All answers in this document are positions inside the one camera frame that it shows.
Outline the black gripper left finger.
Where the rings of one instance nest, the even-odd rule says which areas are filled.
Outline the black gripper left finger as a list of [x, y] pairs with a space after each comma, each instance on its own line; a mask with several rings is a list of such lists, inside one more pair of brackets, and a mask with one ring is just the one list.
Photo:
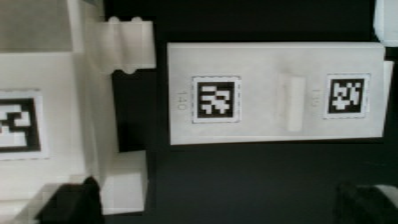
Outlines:
[[100, 184], [89, 176], [80, 184], [64, 184], [36, 215], [39, 224], [105, 224]]

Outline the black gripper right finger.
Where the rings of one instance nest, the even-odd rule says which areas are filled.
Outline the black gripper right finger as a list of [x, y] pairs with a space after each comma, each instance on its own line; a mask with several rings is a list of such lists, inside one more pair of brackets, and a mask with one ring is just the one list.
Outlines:
[[338, 185], [332, 224], [398, 224], [398, 186]]

